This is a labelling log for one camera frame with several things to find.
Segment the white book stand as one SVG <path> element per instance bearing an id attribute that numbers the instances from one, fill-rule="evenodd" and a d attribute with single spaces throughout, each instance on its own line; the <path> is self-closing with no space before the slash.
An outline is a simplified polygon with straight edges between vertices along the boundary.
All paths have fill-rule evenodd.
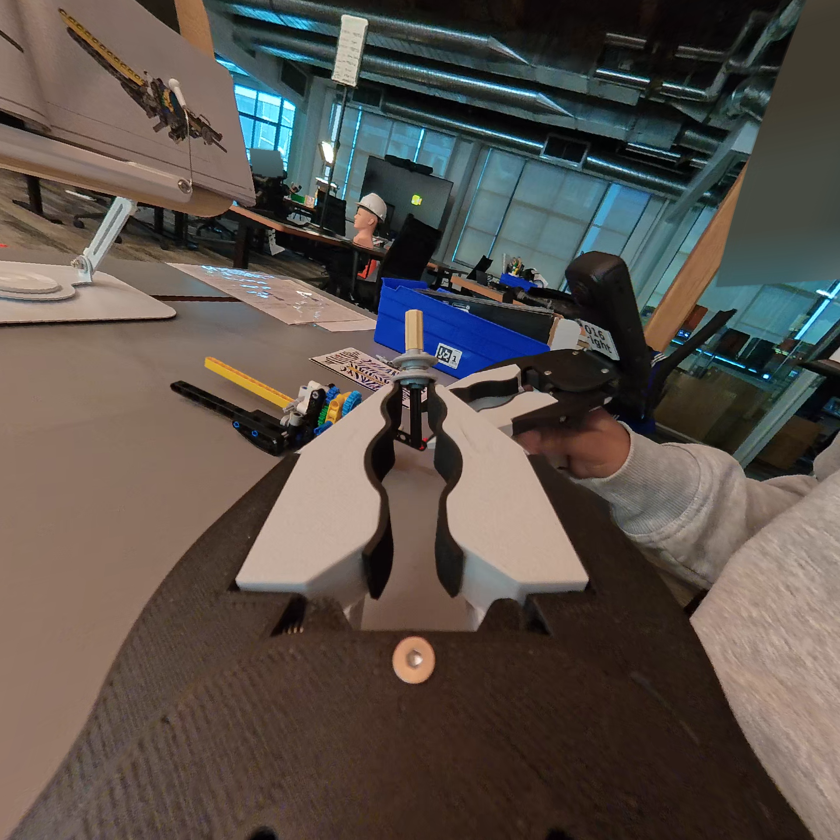
<path id="1" fill-rule="evenodd" d="M 168 320 L 175 310 L 100 270 L 136 213 L 137 203 L 187 203 L 193 184 L 183 175 L 119 161 L 7 125 L 2 167 L 64 183 L 90 182 L 114 201 L 90 244 L 68 266 L 2 261 L 2 324 Z"/>

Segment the lego axle with tan connector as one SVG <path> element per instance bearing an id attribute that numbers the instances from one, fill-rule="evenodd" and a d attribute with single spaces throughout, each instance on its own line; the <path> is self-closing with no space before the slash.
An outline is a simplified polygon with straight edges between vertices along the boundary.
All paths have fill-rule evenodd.
<path id="1" fill-rule="evenodd" d="M 423 436 L 423 404 L 426 389 L 436 382 L 434 366 L 437 359 L 424 349 L 424 313 L 407 310 L 405 313 L 404 352 L 396 356 L 392 366 L 396 373 L 393 382 L 408 398 L 408 430 L 400 429 L 395 436 L 401 442 L 424 451 L 427 441 Z"/>

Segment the clear plastic bag sheets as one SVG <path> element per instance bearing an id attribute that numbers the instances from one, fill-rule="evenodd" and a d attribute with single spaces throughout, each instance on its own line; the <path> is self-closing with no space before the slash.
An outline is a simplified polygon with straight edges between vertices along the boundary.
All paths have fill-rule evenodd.
<path id="1" fill-rule="evenodd" d="M 301 280 L 265 272 L 172 263 L 171 267 L 289 325 L 330 332 L 375 330 L 375 319 Z"/>

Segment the black office chair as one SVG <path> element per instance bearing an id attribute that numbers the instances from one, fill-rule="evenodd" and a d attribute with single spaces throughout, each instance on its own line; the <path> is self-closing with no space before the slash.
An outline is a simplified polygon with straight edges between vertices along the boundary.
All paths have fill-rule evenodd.
<path id="1" fill-rule="evenodd" d="M 385 279 L 422 279 L 441 237 L 440 229 L 409 213 L 381 261 L 376 289 L 382 288 Z"/>

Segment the white light panel on stand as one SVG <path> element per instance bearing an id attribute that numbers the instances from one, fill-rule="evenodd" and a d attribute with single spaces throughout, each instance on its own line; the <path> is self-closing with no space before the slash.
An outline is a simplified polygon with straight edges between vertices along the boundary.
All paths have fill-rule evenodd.
<path id="1" fill-rule="evenodd" d="M 369 21 L 366 18 L 343 14 L 337 41 L 337 51 L 333 64 L 331 79 L 341 89 L 342 98 L 338 110 L 338 123 L 332 141 L 321 142 L 321 152 L 327 169 L 325 171 L 325 186 L 321 202 L 321 216 L 319 228 L 325 229 L 326 217 L 329 210 L 332 189 L 333 171 L 340 152 L 340 136 L 343 128 L 344 114 L 352 88 L 356 88 L 361 71 L 366 36 Z"/>

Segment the large black monitor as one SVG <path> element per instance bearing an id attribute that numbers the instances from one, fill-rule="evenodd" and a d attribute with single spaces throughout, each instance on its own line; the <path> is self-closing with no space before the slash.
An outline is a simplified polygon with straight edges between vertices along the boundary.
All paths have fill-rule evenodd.
<path id="1" fill-rule="evenodd" d="M 453 186 L 424 164 L 392 155 L 369 156 L 357 204 L 372 212 L 384 209 L 382 225 L 391 235 L 399 233 L 409 215 L 442 231 Z"/>

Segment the person's grey sweatshirt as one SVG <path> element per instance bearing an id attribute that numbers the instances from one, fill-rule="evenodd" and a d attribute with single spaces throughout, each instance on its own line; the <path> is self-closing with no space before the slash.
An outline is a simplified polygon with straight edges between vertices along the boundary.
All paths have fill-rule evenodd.
<path id="1" fill-rule="evenodd" d="M 838 838 L 838 456 L 755 481 L 686 449 L 703 468 L 696 570 L 712 581 L 694 628 L 764 768 L 815 838 Z"/>

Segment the person's right hand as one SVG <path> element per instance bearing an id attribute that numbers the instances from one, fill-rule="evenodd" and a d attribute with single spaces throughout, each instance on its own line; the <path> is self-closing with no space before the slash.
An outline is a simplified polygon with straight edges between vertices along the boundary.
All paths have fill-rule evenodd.
<path id="1" fill-rule="evenodd" d="M 580 480 L 613 476 L 627 461 L 631 434 L 605 409 L 589 412 L 577 426 L 544 427 L 516 436 L 530 455 Z"/>

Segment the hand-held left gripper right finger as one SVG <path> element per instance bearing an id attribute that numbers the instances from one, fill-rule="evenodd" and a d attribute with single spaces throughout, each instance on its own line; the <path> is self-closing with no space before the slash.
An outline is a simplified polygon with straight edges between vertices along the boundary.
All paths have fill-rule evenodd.
<path id="1" fill-rule="evenodd" d="M 454 393 L 429 386 L 437 510 L 437 577 L 472 618 L 491 604 L 581 592 L 589 582 L 525 451 Z"/>

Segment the person's right forearm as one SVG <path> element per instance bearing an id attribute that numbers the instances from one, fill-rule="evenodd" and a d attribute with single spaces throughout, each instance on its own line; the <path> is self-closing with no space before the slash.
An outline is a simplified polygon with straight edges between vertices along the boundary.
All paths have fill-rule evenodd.
<path id="1" fill-rule="evenodd" d="M 706 589 L 744 543 L 839 467 L 832 443 L 809 475 L 756 480 L 719 449 L 629 437 L 629 456 L 614 475 L 577 482 L 610 505 L 618 527 L 650 558 Z"/>

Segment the zebra striped sticker sheet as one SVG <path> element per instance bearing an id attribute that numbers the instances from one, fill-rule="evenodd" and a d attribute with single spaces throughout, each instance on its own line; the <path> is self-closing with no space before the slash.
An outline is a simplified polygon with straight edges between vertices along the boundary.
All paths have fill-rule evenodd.
<path id="1" fill-rule="evenodd" d="M 372 392 L 390 386 L 396 375 L 396 369 L 385 361 L 354 348 L 312 356 L 310 361 Z"/>

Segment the mannequin head with white helmet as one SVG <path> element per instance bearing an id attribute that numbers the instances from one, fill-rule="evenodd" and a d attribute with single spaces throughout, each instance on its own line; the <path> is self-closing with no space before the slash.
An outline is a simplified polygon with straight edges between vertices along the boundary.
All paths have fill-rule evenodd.
<path id="1" fill-rule="evenodd" d="M 362 196 L 353 217 L 353 244 L 372 249 L 376 229 L 385 221 L 386 215 L 387 205 L 378 194 L 370 192 Z"/>

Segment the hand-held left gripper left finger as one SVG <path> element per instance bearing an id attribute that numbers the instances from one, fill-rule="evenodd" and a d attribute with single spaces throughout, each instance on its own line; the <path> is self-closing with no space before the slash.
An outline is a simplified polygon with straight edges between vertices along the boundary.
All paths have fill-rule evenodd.
<path id="1" fill-rule="evenodd" d="M 379 599 L 394 542 L 383 479 L 396 462 L 402 388 L 382 388 L 292 459 L 293 467 L 235 582 L 247 592 Z"/>

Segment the lego instruction booklet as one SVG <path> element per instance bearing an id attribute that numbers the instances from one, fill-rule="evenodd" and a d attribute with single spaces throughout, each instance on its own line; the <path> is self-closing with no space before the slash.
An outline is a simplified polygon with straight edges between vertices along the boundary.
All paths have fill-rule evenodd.
<path id="1" fill-rule="evenodd" d="M 2 2 L 2 168 L 211 215 L 255 203 L 234 84 L 137 2 Z"/>

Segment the lego model with gears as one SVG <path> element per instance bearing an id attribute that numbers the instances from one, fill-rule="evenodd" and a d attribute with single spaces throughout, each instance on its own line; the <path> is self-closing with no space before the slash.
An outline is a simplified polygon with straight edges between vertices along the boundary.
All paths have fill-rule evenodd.
<path id="1" fill-rule="evenodd" d="M 214 357 L 205 358 L 205 367 L 270 403 L 280 414 L 248 411 L 185 381 L 171 383 L 171 390 L 225 418 L 240 436 L 275 457 L 298 451 L 362 402 L 358 391 L 341 392 L 336 385 L 321 385 L 316 381 L 303 385 L 296 396 L 289 396 Z"/>

